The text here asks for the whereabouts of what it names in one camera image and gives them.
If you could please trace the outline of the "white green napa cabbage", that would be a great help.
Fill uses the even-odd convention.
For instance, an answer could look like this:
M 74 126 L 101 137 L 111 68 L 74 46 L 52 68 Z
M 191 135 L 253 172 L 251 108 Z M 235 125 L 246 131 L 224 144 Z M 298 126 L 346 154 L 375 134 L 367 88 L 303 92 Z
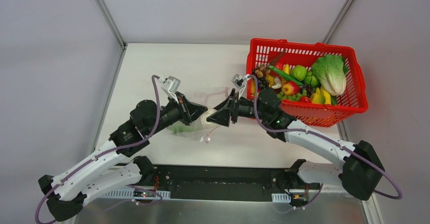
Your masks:
M 215 123 L 209 123 L 206 121 L 206 118 L 217 110 L 214 108 L 209 108 L 205 113 L 203 113 L 198 120 L 194 121 L 191 125 L 187 126 L 181 122 L 176 122 L 173 125 L 169 126 L 167 129 L 171 131 L 173 134 L 179 134 L 183 132 L 195 132 L 200 130 L 212 129 L 218 127 Z

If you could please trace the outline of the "clear zip top bag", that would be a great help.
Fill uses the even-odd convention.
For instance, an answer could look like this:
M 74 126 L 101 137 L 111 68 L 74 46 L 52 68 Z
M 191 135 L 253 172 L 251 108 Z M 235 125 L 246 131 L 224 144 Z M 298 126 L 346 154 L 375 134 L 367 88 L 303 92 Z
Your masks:
M 186 126 L 181 122 L 176 122 L 173 125 L 167 127 L 167 129 L 175 136 L 186 137 L 198 142 L 210 143 L 211 135 L 213 131 L 219 127 L 219 125 L 208 122 L 206 119 L 217 111 L 215 106 L 228 97 L 229 88 L 192 88 L 184 92 L 184 94 L 190 101 L 206 106 L 207 111 L 199 116 L 199 118 L 192 122 L 189 126 Z

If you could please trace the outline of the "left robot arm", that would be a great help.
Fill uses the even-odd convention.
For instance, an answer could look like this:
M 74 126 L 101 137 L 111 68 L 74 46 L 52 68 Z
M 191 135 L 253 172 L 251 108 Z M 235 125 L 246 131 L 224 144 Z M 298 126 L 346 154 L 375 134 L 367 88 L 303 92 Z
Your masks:
M 160 107 L 159 101 L 143 100 L 130 118 L 109 139 L 80 163 L 57 176 L 44 175 L 39 186 L 55 221 L 77 215 L 94 199 L 125 185 L 150 185 L 155 178 L 151 161 L 135 154 L 149 145 L 149 138 L 176 122 L 190 125 L 208 108 L 176 93 L 176 99 Z

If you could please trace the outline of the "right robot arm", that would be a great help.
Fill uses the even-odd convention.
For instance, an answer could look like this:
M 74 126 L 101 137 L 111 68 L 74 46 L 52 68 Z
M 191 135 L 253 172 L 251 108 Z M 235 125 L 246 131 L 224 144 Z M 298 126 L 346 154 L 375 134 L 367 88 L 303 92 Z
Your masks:
M 321 164 L 297 160 L 288 174 L 290 186 L 299 189 L 307 183 L 337 185 L 357 199 L 368 200 L 385 171 L 373 146 L 364 140 L 352 143 L 323 134 L 287 114 L 280 104 L 270 88 L 263 89 L 256 100 L 232 92 L 206 121 L 228 127 L 238 117 L 257 119 L 272 138 L 303 147 L 329 161 Z

